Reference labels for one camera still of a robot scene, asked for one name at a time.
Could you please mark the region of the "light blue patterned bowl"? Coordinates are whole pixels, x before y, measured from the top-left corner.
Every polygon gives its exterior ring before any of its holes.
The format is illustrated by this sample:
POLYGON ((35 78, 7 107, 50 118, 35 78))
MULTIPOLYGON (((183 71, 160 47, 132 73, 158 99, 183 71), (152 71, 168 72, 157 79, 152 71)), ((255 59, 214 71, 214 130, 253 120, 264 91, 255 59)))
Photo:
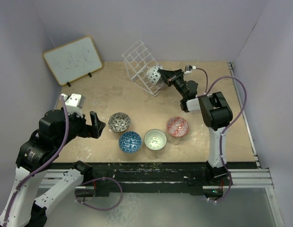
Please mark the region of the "light blue patterned bowl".
POLYGON ((163 67, 161 65, 155 65, 147 71, 147 78, 151 82, 152 85, 155 85, 159 81, 161 75, 158 72, 158 70, 162 70, 162 69, 163 67))

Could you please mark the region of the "red patterned bowl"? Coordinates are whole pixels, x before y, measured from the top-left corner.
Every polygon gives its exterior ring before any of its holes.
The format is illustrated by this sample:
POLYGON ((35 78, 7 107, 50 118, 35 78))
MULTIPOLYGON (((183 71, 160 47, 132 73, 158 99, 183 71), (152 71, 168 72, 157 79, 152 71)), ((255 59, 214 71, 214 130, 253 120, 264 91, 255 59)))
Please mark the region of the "red patterned bowl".
POLYGON ((175 116, 167 121, 166 129, 173 137, 183 137, 189 131, 189 124, 184 118, 175 116))

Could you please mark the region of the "green and white bowl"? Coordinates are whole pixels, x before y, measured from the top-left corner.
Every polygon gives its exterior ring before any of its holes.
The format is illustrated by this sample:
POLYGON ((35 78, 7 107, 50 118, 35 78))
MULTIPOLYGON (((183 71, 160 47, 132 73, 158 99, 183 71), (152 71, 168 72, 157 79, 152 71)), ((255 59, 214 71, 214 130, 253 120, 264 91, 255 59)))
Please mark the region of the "green and white bowl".
POLYGON ((150 150, 161 150, 167 144, 167 136, 162 130, 151 129, 145 134, 144 143, 150 150))

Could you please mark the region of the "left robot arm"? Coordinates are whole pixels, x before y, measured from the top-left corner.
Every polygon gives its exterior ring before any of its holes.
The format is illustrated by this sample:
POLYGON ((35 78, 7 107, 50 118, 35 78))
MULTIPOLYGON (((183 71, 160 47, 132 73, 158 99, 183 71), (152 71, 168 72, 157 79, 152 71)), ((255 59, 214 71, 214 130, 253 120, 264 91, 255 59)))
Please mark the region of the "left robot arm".
POLYGON ((16 175, 9 201, 0 215, 0 227, 43 227, 52 209, 78 185, 91 183, 92 167, 82 161, 72 164, 51 189, 36 197, 39 185, 62 148, 76 137, 97 139, 106 124, 90 112, 92 125, 84 116, 64 110, 48 111, 29 140, 19 150, 16 175))

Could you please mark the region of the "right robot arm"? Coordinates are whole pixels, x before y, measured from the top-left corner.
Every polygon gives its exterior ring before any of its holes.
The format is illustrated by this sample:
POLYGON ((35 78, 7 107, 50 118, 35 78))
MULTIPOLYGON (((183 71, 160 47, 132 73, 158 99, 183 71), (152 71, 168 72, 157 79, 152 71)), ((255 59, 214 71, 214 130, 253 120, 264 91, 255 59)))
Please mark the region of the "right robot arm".
POLYGON ((174 86, 181 94, 181 109, 184 112, 200 110, 204 124, 208 127, 210 136, 210 152, 206 162, 205 178, 210 185, 218 184, 227 175, 225 130, 233 119, 233 113, 222 92, 197 95, 198 83, 184 80, 183 70, 158 70, 159 75, 167 86, 174 86))

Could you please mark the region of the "grey patterned bowl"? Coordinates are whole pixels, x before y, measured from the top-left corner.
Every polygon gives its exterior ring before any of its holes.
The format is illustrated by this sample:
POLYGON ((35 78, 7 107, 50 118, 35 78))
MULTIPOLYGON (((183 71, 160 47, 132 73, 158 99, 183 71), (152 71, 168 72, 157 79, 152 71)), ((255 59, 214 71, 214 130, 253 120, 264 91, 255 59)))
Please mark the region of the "grey patterned bowl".
POLYGON ((131 119, 126 113, 115 113, 108 121, 109 128, 113 132, 123 132, 126 131, 131 124, 131 119))

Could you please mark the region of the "dark blue triangle-pattern bowl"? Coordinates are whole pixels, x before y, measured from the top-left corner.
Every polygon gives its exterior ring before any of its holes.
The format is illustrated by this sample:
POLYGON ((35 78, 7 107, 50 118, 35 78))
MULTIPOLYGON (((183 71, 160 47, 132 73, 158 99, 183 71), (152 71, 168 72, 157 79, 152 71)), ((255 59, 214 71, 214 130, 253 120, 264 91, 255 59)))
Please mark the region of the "dark blue triangle-pattern bowl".
POLYGON ((119 147, 125 153, 135 153, 142 146, 142 138, 134 131, 123 133, 119 138, 119 147))

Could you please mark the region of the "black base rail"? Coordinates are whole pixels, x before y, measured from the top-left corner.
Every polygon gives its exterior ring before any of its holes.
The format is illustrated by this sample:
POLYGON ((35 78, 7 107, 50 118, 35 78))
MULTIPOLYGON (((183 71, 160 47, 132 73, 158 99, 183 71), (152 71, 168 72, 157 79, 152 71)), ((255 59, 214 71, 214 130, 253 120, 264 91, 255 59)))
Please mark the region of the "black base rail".
POLYGON ((110 193, 188 193, 222 196, 222 187, 232 185, 224 167, 211 170, 205 162, 170 163, 89 163, 92 172, 84 178, 80 195, 94 192, 97 197, 110 193))

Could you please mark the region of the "small whiteboard with wooden frame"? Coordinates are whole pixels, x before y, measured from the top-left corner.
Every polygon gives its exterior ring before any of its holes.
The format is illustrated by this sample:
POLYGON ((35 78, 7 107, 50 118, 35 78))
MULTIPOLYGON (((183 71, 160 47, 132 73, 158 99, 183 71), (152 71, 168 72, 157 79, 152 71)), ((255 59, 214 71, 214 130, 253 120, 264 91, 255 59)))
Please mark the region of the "small whiteboard with wooden frame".
POLYGON ((92 37, 85 36, 43 53, 43 59, 61 86, 103 67, 92 37))

